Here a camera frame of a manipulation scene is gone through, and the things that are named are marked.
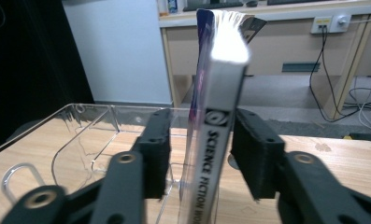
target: clear acrylic box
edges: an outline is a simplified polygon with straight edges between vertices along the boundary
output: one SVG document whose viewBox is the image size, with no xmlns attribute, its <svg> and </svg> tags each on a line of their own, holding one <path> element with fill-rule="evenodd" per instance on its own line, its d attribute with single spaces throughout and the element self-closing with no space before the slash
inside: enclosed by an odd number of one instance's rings
<svg viewBox="0 0 371 224">
<path fill-rule="evenodd" d="M 105 176 L 110 158 L 131 149 L 149 117 L 160 107 L 67 105 L 0 147 L 0 220 L 19 198 L 41 185 L 60 185 L 66 193 Z M 147 223 L 177 223 L 178 182 L 185 156 L 189 109 L 172 108 L 171 157 L 161 200 L 146 200 Z M 224 164 L 216 223 L 280 223 L 276 201 L 256 203 L 241 173 Z M 259 219 L 259 216 L 271 218 Z"/>
</svg>

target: book spine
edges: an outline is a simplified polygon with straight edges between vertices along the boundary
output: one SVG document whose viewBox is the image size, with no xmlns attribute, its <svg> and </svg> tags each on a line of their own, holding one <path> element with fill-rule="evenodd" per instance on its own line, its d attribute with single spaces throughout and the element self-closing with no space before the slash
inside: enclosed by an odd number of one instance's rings
<svg viewBox="0 0 371 224">
<path fill-rule="evenodd" d="M 245 68 L 245 64 L 211 61 L 206 75 L 206 100 L 199 111 L 199 151 L 186 223 L 210 220 Z"/>
</svg>

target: floor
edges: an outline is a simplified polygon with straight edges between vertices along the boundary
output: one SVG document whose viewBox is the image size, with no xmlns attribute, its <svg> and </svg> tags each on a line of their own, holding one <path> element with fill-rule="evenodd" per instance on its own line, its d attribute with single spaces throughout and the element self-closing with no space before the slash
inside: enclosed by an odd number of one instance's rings
<svg viewBox="0 0 371 224">
<path fill-rule="evenodd" d="M 246 77 L 240 96 L 239 107 L 257 113 L 262 119 L 291 121 L 301 123 L 335 123 L 343 125 L 369 126 L 366 116 L 371 121 L 371 110 L 363 110 L 336 122 L 324 120 L 316 101 L 309 90 L 309 76 L 254 76 Z M 351 91 L 358 103 L 370 102 L 371 77 L 357 77 L 353 80 Z M 189 107 L 193 88 L 186 95 L 181 107 Z M 350 96 L 348 103 L 355 103 Z M 354 111 L 345 109 L 343 114 Z"/>
</svg>

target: wall outlet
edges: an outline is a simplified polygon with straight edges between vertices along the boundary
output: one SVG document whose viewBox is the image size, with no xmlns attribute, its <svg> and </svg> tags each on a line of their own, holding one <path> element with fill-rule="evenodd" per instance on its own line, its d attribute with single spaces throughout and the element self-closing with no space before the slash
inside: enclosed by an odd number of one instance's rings
<svg viewBox="0 0 371 224">
<path fill-rule="evenodd" d="M 326 26 L 326 32 L 330 30 L 332 16 L 316 17 L 314 18 L 313 25 L 311 26 L 310 32 L 312 34 L 322 34 L 323 26 Z"/>
<path fill-rule="evenodd" d="M 330 33 L 343 33 L 348 31 L 351 15 L 333 16 Z"/>
</svg>

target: wooden table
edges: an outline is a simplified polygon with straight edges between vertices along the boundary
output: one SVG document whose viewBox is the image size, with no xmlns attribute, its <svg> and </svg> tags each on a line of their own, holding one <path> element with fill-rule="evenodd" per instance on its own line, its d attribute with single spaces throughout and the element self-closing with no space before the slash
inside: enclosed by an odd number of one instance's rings
<svg viewBox="0 0 371 224">
<path fill-rule="evenodd" d="M 132 129 L 137 130 L 138 127 L 127 127 L 127 130 Z M 12 206 L 1 190 L 2 176 L 11 166 L 21 162 L 32 163 L 45 184 L 54 184 L 51 165 L 56 158 L 56 166 L 60 165 L 54 169 L 56 178 L 59 184 L 67 187 L 68 192 L 72 192 L 79 187 L 79 183 L 89 184 L 101 178 L 110 156 L 119 151 L 129 150 L 139 135 L 133 131 L 115 133 L 110 129 L 91 128 L 74 138 L 77 133 L 69 132 L 68 126 L 63 126 L 62 120 L 50 119 L 16 144 L 0 152 L 0 218 Z M 185 153 L 186 132 L 184 129 L 172 129 L 171 133 L 171 167 L 174 179 L 179 179 L 180 164 Z M 107 139 L 112 137 L 100 157 L 95 160 L 93 174 L 88 176 L 91 180 L 85 181 L 85 174 L 90 174 L 88 173 L 90 170 L 88 171 L 89 168 L 86 169 L 82 164 L 86 166 L 90 164 L 82 163 L 84 161 L 80 158 L 87 158 L 87 155 L 79 155 L 76 148 L 84 145 L 81 151 L 87 154 L 93 150 L 88 147 L 96 145 L 97 148 L 101 148 Z M 371 197 L 371 142 L 287 135 L 281 137 L 286 142 L 286 151 L 301 150 L 318 156 L 344 186 Z M 30 171 L 21 169 L 13 175 L 9 188 L 16 198 L 20 198 L 25 192 L 37 186 Z M 147 200 L 148 223 L 155 223 L 163 202 Z M 174 184 L 160 217 L 160 223 L 177 223 L 178 206 L 178 186 Z M 217 219 L 217 223 L 280 223 L 277 201 L 261 200 L 256 203 L 250 196 L 241 173 L 227 163 L 221 176 Z"/>
</svg>

